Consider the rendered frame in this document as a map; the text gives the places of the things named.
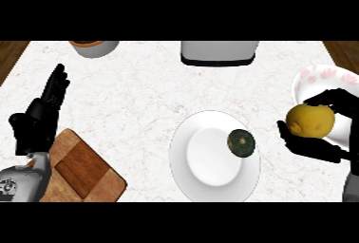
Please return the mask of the white plate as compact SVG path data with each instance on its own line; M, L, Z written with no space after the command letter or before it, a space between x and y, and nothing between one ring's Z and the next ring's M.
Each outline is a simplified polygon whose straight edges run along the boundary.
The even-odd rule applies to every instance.
M259 152L239 158L227 146L240 121L220 111L194 113L172 136L168 160L175 184L192 201L243 201L259 177Z

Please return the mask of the white appliance with black base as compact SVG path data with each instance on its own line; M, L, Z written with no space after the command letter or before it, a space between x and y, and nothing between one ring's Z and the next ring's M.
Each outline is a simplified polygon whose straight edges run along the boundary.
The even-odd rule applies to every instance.
M180 61L193 66L249 65L258 41L181 41Z

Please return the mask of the yellow lemon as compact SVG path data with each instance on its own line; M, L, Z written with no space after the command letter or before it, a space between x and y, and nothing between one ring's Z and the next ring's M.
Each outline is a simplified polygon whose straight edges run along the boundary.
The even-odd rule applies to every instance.
M335 114L326 105L298 104L286 115L286 128L301 138L322 139L330 132Z

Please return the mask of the dark green round vegetable slice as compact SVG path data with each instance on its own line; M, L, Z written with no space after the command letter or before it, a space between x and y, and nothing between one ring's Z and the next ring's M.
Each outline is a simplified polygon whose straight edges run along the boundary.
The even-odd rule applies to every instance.
M251 133L242 129L233 130L227 138L227 145L239 158L248 158L255 150L255 140Z

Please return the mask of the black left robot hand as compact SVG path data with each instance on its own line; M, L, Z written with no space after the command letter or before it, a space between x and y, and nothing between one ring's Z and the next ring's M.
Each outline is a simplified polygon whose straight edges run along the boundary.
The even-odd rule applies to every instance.
M17 156L50 150L67 86L64 66L57 64L48 76L41 96L30 101L23 113L13 113L8 117Z

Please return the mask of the white bowl with pink flowers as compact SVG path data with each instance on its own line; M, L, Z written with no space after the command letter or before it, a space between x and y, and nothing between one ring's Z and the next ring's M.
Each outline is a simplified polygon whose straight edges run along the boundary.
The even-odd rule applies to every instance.
M290 97L301 104L326 89L344 89L359 97L359 75L335 65L310 65L298 71L290 83ZM350 118L335 115L330 133L323 138L332 144L348 149Z

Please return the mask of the wooden cutting board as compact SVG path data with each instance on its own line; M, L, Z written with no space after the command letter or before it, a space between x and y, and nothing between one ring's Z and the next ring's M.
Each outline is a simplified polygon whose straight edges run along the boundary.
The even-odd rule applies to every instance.
M51 176L41 202L116 202L125 180L70 129L50 148Z

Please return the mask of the grey pot with orange rim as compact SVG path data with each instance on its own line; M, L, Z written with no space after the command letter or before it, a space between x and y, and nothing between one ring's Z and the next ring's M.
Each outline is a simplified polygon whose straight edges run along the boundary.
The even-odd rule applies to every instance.
M116 48L118 41L91 41L87 43L69 42L73 50L84 58L98 58L109 54Z

